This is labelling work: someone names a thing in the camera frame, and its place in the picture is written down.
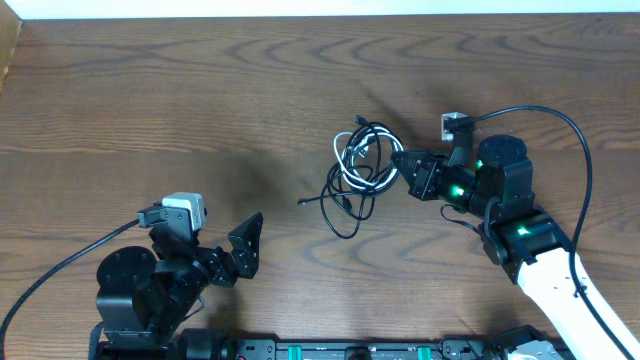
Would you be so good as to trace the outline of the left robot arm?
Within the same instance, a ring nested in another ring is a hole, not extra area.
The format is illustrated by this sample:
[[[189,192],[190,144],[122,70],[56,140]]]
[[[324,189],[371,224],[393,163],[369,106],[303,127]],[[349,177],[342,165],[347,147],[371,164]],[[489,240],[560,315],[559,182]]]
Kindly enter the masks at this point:
[[[97,270],[96,305],[102,322],[90,341],[93,359],[234,359],[227,335],[181,330],[209,286],[231,288],[259,269],[264,218],[255,213],[229,235],[231,251],[205,248],[184,209],[152,206],[139,211],[150,248],[129,246],[107,256]]]

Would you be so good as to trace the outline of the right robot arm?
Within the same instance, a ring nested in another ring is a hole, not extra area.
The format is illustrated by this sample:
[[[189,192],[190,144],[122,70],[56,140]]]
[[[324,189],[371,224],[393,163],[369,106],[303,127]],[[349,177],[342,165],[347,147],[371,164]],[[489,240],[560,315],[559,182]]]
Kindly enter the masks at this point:
[[[411,196],[480,218],[473,230],[485,254],[541,309],[575,358],[638,358],[638,339],[590,279],[575,243],[536,204],[521,139],[482,140],[474,170],[435,151],[396,151],[391,160]]]

